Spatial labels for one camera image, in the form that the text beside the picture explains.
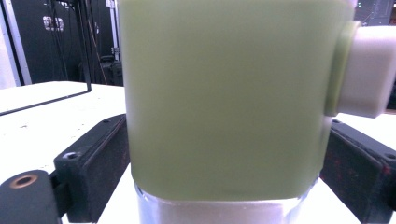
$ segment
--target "green liquid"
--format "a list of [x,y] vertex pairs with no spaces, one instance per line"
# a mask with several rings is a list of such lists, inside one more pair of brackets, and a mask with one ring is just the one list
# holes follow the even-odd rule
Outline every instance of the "green liquid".
[[331,0],[120,0],[134,181],[171,200],[303,194],[321,169]]

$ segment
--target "white table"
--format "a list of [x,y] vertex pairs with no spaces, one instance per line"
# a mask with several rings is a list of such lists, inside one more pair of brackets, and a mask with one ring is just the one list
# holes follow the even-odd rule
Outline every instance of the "white table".
[[[0,112],[86,90],[75,82],[50,82],[0,90]],[[125,113],[122,87],[92,85],[92,91],[49,105],[0,117],[0,183],[34,169],[51,173],[53,159],[102,119]],[[339,115],[337,119],[396,148],[396,115],[364,119]],[[138,223],[134,181],[127,168],[99,224]],[[321,180],[312,188],[301,210],[301,223],[359,221]],[[396,216],[391,221],[396,224]]]

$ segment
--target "hole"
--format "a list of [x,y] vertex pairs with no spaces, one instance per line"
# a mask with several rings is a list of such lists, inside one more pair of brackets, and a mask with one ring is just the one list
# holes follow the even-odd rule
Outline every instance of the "hole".
[[64,159],[73,160],[77,157],[78,157],[78,154],[76,152],[68,152],[68,153],[64,154]]
[[22,179],[19,179],[19,180],[17,181],[17,185],[24,185],[24,184],[26,184],[26,183],[29,183],[30,181],[32,181],[32,177],[26,176],[26,177],[24,177],[24,178],[22,178]]
[[9,184],[12,189],[22,189],[26,186],[29,186],[38,179],[37,175],[23,175],[21,177],[16,178],[14,181]]
[[396,156],[395,156],[395,155],[393,155],[393,154],[386,154],[385,156],[387,156],[387,157],[388,157],[388,159],[391,159],[391,160],[396,160]]

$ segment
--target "white cap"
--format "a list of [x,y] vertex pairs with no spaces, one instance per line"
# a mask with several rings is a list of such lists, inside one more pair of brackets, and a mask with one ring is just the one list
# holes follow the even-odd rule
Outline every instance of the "white cap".
[[353,40],[338,112],[375,118],[387,106],[396,74],[396,27],[360,27]]

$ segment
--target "clear glass base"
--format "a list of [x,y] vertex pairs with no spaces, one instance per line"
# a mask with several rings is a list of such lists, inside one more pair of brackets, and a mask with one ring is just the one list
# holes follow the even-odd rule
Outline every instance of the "clear glass base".
[[309,190],[298,198],[250,202],[169,201],[135,186],[141,224],[297,223]]

